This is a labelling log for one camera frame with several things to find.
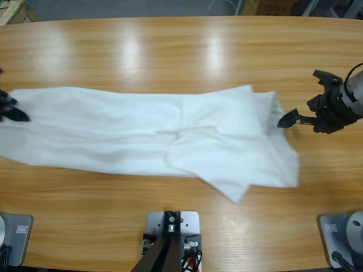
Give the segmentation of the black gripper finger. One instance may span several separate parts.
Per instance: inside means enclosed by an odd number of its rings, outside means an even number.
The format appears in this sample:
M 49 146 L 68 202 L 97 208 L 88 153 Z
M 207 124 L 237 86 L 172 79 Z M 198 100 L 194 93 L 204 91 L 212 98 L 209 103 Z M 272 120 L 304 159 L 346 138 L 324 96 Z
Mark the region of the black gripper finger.
M 18 101 L 7 92 L 0 90 L 1 105 L 17 105 Z
M 30 118 L 25 112 L 14 107 L 2 108 L 1 116 L 17 122 L 30 122 Z

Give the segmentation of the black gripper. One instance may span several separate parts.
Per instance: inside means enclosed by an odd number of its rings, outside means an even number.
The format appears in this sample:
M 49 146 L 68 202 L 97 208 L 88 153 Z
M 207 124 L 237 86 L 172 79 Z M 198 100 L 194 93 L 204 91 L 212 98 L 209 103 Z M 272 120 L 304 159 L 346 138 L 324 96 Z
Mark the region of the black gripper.
M 340 93 L 341 85 L 324 84 L 324 92 L 306 104 L 315 117 L 299 117 L 297 108 L 283 115 L 278 128 L 290 128 L 299 120 L 300 124 L 312 125 L 315 133 L 331 134 L 357 121 L 357 115 L 346 106 Z

